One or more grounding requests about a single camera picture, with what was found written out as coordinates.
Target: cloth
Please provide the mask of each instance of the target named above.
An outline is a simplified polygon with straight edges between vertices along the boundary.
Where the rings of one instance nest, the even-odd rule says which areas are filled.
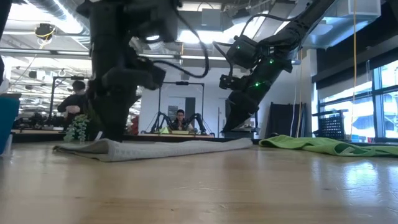
[[[259,145],[281,149],[305,150],[333,156],[398,157],[398,146],[355,146],[328,138],[292,138],[290,136],[280,135],[269,139],[263,139],[259,142]]]
[[[181,143],[120,143],[101,139],[87,145],[59,144],[54,147],[54,150],[99,159],[103,162],[117,162],[245,149],[251,147],[252,144],[250,139],[238,139],[229,142],[186,141]]]

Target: yellow cable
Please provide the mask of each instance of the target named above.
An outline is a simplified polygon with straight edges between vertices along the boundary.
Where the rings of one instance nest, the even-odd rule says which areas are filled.
[[[355,86],[356,86],[356,0],[354,0],[354,90],[353,90],[353,107],[351,110],[351,134],[349,135],[350,140],[353,137]]]
[[[301,126],[301,92],[302,92],[302,87],[303,87],[303,49],[301,49],[300,52],[300,61],[301,61],[301,65],[300,65],[300,106],[298,109],[298,123],[297,123],[297,130],[296,130],[296,138],[299,137],[299,130],[300,130],[300,126]]]
[[[55,28],[52,29],[52,31],[49,32],[48,34],[44,34],[44,35],[37,35],[36,34],[36,37],[48,37],[49,35],[53,34],[54,32],[55,32]]]

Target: table surface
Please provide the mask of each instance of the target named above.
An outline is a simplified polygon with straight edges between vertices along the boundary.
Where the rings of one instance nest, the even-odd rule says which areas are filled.
[[[214,138],[212,135],[201,134],[138,134],[138,136],[162,136],[162,137],[181,137],[181,138]]]
[[[398,223],[398,160],[250,149],[103,163],[15,144],[0,223]]]

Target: green towel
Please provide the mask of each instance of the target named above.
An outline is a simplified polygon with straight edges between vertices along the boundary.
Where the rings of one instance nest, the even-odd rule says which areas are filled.
[[[328,138],[292,138],[290,136],[276,136],[259,142],[263,147],[277,147],[281,149],[301,149],[310,152],[330,154],[334,156],[396,156],[397,146],[355,146],[345,142]]]

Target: ductwork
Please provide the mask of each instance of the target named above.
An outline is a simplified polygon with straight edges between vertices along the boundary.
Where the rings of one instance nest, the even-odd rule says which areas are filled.
[[[25,0],[44,12],[53,15],[52,21],[59,29],[68,34],[87,49],[90,48],[90,24],[88,19],[76,13],[81,0]]]
[[[356,8],[356,31],[381,16],[381,0],[363,0]],[[332,47],[354,34],[354,0],[339,0],[304,42],[304,47]]]

